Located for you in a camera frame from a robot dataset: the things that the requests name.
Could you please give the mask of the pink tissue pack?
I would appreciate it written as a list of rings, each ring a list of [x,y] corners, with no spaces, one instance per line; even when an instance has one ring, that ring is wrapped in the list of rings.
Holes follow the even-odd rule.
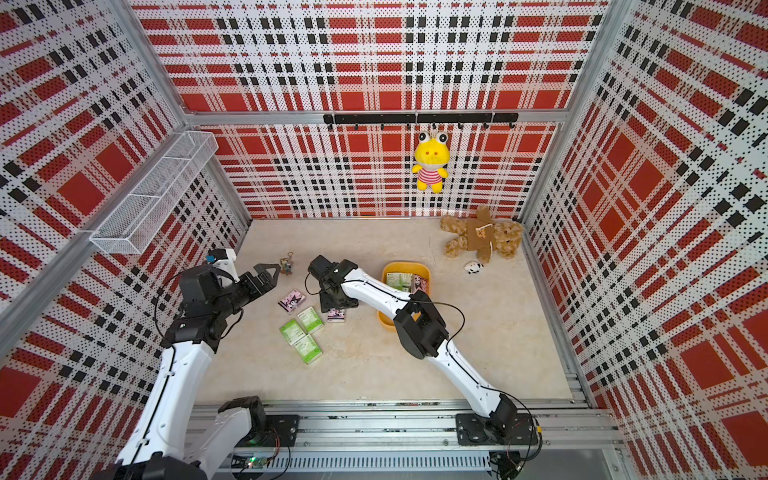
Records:
[[[286,312],[294,312],[304,301],[306,295],[298,289],[291,290],[286,296],[279,300],[278,305]]]
[[[346,321],[346,314],[343,309],[331,309],[327,312],[328,323],[344,323]]]
[[[421,275],[413,274],[411,277],[411,292],[416,293],[417,291],[428,293],[429,281]]]

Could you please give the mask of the green tissue pack bottom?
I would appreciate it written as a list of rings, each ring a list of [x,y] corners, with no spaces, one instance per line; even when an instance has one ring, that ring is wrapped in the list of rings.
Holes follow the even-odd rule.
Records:
[[[300,355],[305,365],[310,365],[317,359],[319,359],[323,352],[319,347],[315,339],[306,334],[294,343],[296,352]]]

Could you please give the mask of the yellow plastic storage box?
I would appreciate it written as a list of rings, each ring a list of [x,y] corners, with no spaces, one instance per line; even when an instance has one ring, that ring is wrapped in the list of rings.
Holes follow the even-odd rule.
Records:
[[[387,286],[405,293],[420,290],[430,295],[431,272],[421,263],[408,261],[389,263],[383,269],[381,280]]]

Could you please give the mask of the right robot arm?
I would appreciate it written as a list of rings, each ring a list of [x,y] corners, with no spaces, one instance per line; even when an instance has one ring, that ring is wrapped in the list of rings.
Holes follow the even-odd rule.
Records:
[[[406,293],[368,275],[357,264],[313,259],[308,275],[317,280],[323,307],[351,309],[365,303],[393,321],[404,350],[435,366],[468,401],[486,439],[499,445],[541,444],[530,410],[514,396],[489,384],[464,358],[438,308],[423,291]]]

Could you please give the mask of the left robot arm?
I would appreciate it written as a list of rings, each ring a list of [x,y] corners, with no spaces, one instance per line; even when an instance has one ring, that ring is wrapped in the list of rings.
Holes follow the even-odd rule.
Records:
[[[237,275],[221,262],[180,273],[182,302],[162,337],[161,364],[147,405],[117,459],[94,478],[210,479],[240,440],[263,430],[260,399],[241,397],[222,405],[203,437],[185,448],[195,399],[228,332],[228,319],[271,291],[279,275],[277,264],[257,264]]]

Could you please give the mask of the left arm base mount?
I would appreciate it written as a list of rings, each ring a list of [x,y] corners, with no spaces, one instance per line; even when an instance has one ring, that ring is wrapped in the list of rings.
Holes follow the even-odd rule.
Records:
[[[265,425],[256,433],[249,433],[238,448],[276,448],[277,445],[293,448],[296,444],[299,415],[267,415]]]

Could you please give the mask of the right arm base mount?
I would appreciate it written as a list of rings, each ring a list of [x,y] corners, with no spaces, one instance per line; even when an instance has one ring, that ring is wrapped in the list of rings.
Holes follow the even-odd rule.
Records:
[[[461,446],[521,446],[531,448],[539,444],[536,428],[529,414],[518,413],[502,426],[474,413],[455,416],[457,440]]]

